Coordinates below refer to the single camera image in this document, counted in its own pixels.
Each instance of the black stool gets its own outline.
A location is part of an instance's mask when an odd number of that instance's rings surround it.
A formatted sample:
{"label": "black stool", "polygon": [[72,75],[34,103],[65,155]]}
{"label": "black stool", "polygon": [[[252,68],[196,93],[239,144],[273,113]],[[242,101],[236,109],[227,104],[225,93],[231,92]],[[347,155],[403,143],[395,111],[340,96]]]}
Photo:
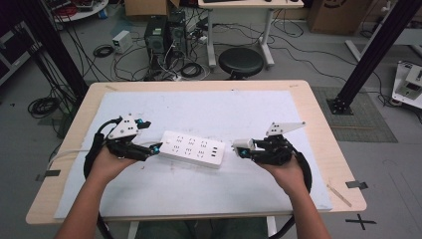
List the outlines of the black stool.
{"label": "black stool", "polygon": [[231,48],[220,55],[218,65],[230,74],[230,80],[243,80],[260,73],[264,60],[259,53],[249,48]]}

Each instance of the power strip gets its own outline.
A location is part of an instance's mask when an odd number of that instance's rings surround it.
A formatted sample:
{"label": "power strip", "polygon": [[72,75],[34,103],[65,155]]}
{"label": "power strip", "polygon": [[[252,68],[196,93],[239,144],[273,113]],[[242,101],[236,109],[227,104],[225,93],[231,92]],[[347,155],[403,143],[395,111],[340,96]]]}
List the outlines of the power strip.
{"label": "power strip", "polygon": [[220,168],[226,143],[192,136],[175,131],[165,131],[161,139],[160,156]]}

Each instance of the human hand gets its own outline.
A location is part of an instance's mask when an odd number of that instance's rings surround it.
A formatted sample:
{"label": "human hand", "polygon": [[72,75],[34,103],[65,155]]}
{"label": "human hand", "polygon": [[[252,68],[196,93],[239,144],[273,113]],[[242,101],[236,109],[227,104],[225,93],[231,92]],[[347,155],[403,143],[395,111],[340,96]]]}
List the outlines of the human hand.
{"label": "human hand", "polygon": [[304,174],[294,155],[292,155],[289,162],[281,166],[263,163],[258,163],[258,165],[269,171],[274,176],[277,183],[290,197],[292,197],[296,192],[307,191],[304,182]]}
{"label": "human hand", "polygon": [[89,178],[96,179],[100,183],[108,184],[115,179],[125,168],[136,163],[129,158],[117,158],[104,146],[94,161],[93,169]]}

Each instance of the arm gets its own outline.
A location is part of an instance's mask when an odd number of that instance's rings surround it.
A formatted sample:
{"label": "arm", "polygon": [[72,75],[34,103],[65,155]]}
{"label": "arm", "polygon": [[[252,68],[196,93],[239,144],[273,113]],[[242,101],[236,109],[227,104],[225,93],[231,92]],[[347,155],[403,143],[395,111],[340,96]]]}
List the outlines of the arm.
{"label": "arm", "polygon": [[133,163],[135,160],[132,159],[117,159],[104,147],[55,238],[95,238],[106,185]]}
{"label": "arm", "polygon": [[298,161],[292,156],[283,166],[259,164],[268,170],[292,201],[298,238],[330,238],[304,183]]}

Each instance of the forearm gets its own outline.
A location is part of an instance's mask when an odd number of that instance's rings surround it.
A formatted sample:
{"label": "forearm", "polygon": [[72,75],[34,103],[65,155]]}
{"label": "forearm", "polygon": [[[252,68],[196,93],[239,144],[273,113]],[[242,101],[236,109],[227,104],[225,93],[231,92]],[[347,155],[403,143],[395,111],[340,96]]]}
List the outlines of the forearm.
{"label": "forearm", "polygon": [[319,213],[306,190],[291,195],[299,239],[330,238]]}
{"label": "forearm", "polygon": [[93,239],[105,188],[106,183],[88,177],[55,238]]}

